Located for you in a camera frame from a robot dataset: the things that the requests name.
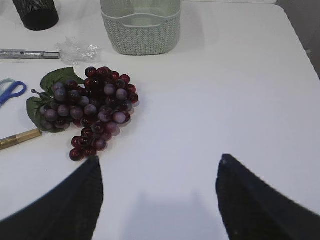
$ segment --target clear plastic bag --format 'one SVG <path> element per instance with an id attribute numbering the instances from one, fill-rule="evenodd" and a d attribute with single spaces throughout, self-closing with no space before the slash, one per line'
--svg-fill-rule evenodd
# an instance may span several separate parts
<path id="1" fill-rule="evenodd" d="M 78 41 L 75 37 L 66 37 L 64 43 L 57 43 L 54 47 L 60 52 L 61 61 L 67 65 L 100 61 L 100 47 Z"/>

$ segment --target table surface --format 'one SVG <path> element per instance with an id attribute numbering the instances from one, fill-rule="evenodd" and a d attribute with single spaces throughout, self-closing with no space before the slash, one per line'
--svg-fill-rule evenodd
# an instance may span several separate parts
<path id="1" fill-rule="evenodd" d="M 242 3 L 242 4 L 275 4 L 277 0 L 183 0 L 186 2 Z"/>
<path id="2" fill-rule="evenodd" d="M 129 74 L 140 103 L 99 153 L 104 203 L 94 240 L 227 240 L 215 182 L 229 153 L 275 189 L 320 214 L 320 81 L 285 12 L 272 4 L 183 2 L 181 39 L 157 56 L 124 56 L 108 39 L 99 1 L 57 1 L 60 21 L 23 27 L 0 7 L 1 48 L 55 51 L 65 37 L 100 46 L 101 62 Z M 25 102 L 60 60 L 0 62 L 0 79 L 28 91 L 0 109 L 0 139 L 35 126 Z M 0 153 L 0 219 L 43 196 L 82 163 L 69 160 L 80 129 Z"/>

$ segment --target blue scissors handle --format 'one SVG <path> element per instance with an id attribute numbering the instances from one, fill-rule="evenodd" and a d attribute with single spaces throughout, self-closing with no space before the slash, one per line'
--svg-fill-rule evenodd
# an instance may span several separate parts
<path id="1" fill-rule="evenodd" d="M 22 86 L 22 90 L 17 93 L 12 93 L 18 86 Z M 7 100 L 21 96 L 26 90 L 27 86 L 22 81 L 13 82 L 0 96 L 0 104 L 3 105 Z"/>

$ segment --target bunch of grapes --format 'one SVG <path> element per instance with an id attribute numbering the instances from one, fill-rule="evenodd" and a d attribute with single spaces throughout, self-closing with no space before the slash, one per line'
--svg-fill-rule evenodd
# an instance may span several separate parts
<path id="1" fill-rule="evenodd" d="M 67 129 L 71 123 L 83 127 L 81 136 L 71 141 L 74 149 L 69 156 L 73 161 L 106 149 L 112 133 L 130 120 L 133 104 L 138 102 L 137 89 L 128 75 L 120 76 L 106 66 L 88 67 L 85 75 L 84 87 L 72 79 L 55 83 L 52 101 L 40 108 L 44 116 L 41 125 L 47 130 Z"/>

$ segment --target green basket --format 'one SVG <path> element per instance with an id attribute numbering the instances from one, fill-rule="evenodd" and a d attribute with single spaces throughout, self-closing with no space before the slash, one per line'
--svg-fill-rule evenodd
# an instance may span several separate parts
<path id="1" fill-rule="evenodd" d="M 120 54 L 163 54 L 177 45 L 181 0 L 100 1 L 106 32 Z"/>

